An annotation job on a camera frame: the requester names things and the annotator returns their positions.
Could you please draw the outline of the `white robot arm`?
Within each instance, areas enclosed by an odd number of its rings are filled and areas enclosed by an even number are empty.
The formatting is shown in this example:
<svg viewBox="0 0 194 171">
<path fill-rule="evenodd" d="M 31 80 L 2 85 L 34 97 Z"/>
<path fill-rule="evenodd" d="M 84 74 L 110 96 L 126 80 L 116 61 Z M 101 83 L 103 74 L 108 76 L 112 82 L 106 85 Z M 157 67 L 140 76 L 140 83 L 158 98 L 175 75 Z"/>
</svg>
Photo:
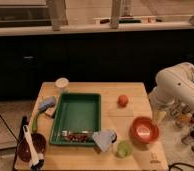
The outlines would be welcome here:
<svg viewBox="0 0 194 171">
<path fill-rule="evenodd" d="M 149 93 L 152 120 L 158 124 L 166 111 L 179 100 L 194 111 L 194 65 L 183 62 L 160 70 L 155 77 L 156 86 Z"/>
</svg>

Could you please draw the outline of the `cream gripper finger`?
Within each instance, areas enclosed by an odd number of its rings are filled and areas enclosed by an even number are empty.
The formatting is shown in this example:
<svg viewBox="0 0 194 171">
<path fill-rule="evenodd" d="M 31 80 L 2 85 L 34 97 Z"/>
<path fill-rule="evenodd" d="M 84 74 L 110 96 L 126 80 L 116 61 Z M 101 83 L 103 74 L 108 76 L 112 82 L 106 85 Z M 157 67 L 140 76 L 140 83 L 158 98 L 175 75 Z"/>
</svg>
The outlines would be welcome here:
<svg viewBox="0 0 194 171">
<path fill-rule="evenodd" d="M 166 112 L 165 111 L 160 111 L 160 110 L 154 111 L 153 112 L 153 117 L 152 117 L 153 124 L 154 125 L 160 124 L 165 116 L 166 116 Z"/>
</svg>

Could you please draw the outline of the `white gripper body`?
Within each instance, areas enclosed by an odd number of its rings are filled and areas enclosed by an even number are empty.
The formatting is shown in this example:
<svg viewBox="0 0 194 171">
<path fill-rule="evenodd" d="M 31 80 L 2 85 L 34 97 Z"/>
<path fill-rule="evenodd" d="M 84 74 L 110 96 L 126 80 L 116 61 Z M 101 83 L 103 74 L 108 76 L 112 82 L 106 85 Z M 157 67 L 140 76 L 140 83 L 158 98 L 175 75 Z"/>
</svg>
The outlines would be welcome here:
<svg viewBox="0 0 194 171">
<path fill-rule="evenodd" d="M 174 104 L 174 98 L 162 88 L 154 87 L 149 93 L 149 102 L 153 112 L 167 111 Z"/>
</svg>

